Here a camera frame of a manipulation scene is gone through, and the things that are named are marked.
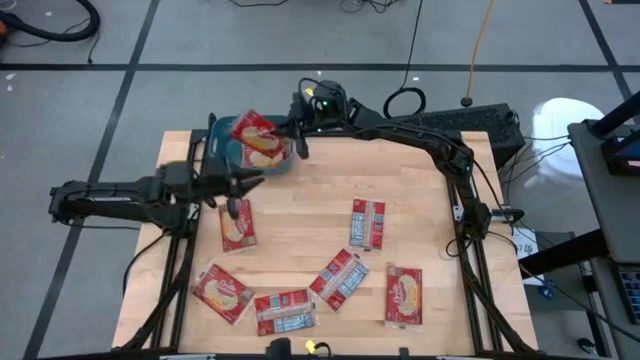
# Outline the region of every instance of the white cable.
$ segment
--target white cable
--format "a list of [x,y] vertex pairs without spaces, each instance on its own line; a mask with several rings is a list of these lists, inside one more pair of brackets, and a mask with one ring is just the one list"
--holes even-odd
[[[12,4],[7,7],[3,7],[3,4],[8,2],[11,2]],[[9,11],[16,7],[16,5],[18,5],[18,0],[0,0],[0,11]]]

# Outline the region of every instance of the food wrapper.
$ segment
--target food wrapper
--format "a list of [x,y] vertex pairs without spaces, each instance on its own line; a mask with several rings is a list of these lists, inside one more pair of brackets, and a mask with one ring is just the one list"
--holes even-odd
[[242,317],[254,295],[253,290],[215,264],[203,271],[197,281],[193,294],[231,325]]
[[257,245],[256,233],[251,218],[249,200],[238,200],[238,219],[229,215],[227,204],[219,206],[220,229],[222,231],[222,250],[225,253],[252,248]]
[[231,137],[269,158],[278,156],[285,148],[286,141],[271,134],[277,126],[264,116],[249,110],[234,123]]
[[318,324],[315,306],[307,289],[254,300],[258,335],[306,329]]
[[337,311],[368,273],[369,268],[358,255],[342,249],[309,288]]
[[384,202],[375,200],[353,200],[351,215],[351,238],[349,245],[353,250],[382,249],[382,230],[384,226]]
[[422,270],[387,266],[385,323],[390,327],[422,325]]
[[244,168],[276,168],[291,156],[290,142],[283,141],[284,148],[274,157],[268,157],[247,145],[242,145],[242,167]]

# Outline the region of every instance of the blue bowl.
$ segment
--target blue bowl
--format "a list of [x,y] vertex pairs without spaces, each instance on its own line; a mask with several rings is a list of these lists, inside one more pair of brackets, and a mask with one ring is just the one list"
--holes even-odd
[[[287,122],[286,116],[281,115],[266,115],[264,116],[268,121],[280,125]],[[209,137],[209,157],[226,157],[227,160],[233,161],[241,168],[247,168],[242,164],[242,148],[243,144],[233,138],[231,138],[231,126],[235,121],[235,116],[225,116],[218,119],[211,128],[211,134]],[[293,150],[293,142],[289,145],[289,157],[284,160],[280,165],[275,168],[262,168],[251,167],[251,169],[258,169],[264,171],[265,175],[282,175],[291,170],[293,163],[293,157],[295,156]]]

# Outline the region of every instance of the white paper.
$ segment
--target white paper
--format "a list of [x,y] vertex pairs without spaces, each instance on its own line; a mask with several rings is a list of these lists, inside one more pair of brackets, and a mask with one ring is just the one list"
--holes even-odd
[[[538,252],[538,243],[536,241],[536,233],[534,231],[514,226],[513,242],[518,247],[518,260]],[[544,280],[543,275],[538,275],[538,277]],[[523,280],[523,282],[525,285],[543,285],[540,280],[533,277]]]

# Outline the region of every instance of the yellow clip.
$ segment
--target yellow clip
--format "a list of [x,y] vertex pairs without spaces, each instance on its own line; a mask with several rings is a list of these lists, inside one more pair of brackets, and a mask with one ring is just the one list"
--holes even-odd
[[306,346],[307,350],[309,350],[309,354],[313,354],[313,353],[316,352],[316,344],[313,341],[307,340],[307,342],[304,344],[304,346]]

